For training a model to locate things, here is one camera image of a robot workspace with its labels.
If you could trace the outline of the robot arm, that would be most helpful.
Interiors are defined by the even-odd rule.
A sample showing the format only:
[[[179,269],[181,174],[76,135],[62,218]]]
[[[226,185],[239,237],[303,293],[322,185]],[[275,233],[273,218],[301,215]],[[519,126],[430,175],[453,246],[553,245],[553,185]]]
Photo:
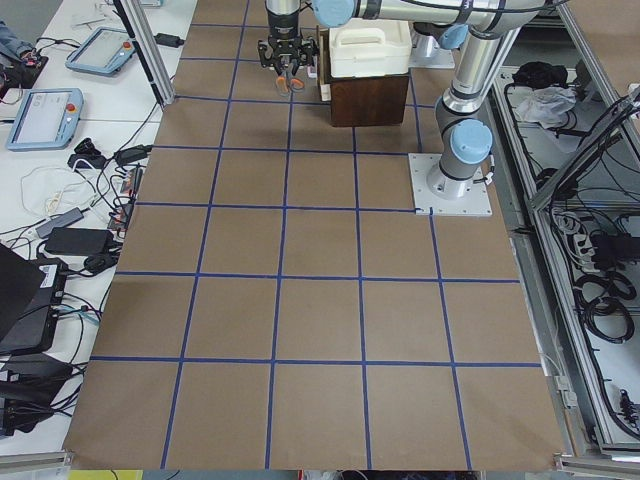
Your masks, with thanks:
[[[273,69],[279,76],[296,76],[301,67],[314,66],[319,49],[314,38],[301,32],[301,2],[266,0],[264,5],[268,36],[257,44],[261,66]]]
[[[476,118],[499,68],[521,27],[559,1],[314,1],[312,8],[326,27],[353,18],[408,20],[467,25],[469,32],[449,88],[436,104],[444,151],[426,176],[429,190],[457,200],[471,188],[479,166],[490,154],[493,136]]]

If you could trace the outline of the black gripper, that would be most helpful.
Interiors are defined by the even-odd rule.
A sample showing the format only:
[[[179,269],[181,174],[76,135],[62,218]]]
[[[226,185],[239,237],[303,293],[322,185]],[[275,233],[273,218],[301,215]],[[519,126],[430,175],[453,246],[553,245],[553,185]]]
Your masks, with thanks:
[[[279,39],[269,36],[267,40],[259,40],[257,44],[259,61],[263,68],[269,68],[277,76],[281,75],[279,59],[290,56],[293,60],[290,64],[292,76],[296,76],[298,70],[304,66],[314,66],[314,58],[318,55],[316,41],[311,38],[295,36],[289,39]]]

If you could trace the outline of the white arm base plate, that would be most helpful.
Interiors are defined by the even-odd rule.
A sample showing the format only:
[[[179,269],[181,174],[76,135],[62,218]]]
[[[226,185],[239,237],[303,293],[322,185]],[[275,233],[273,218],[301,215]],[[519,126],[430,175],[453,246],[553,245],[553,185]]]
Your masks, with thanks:
[[[414,212],[423,216],[490,217],[493,213],[482,168],[466,180],[440,169],[440,154],[408,155]]]

